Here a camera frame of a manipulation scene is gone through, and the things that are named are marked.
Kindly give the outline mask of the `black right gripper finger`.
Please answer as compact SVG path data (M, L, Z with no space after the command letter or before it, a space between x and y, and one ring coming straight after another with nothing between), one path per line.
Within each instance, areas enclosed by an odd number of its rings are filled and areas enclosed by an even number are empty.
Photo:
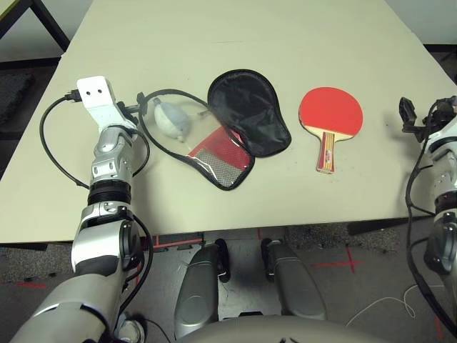
M415 108L410 99L401 97L398 111L404 124L414 124L416 122Z

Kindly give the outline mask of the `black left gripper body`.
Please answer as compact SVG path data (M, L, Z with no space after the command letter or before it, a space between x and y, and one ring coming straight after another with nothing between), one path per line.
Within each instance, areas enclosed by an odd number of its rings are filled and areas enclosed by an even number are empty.
M134 125L139 124L139 119L134 116L134 114L139 112L138 105L126 106L122 101L117 102L116 105L127 120L132 122Z

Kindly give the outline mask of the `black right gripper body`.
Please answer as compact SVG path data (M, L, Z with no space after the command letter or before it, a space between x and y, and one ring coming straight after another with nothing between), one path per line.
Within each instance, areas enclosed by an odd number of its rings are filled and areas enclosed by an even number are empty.
M423 142L424 140L427 140L431 134L431 123L424 119L423 126L416 126L414 121L404 121L402 132L413 134L417 142Z

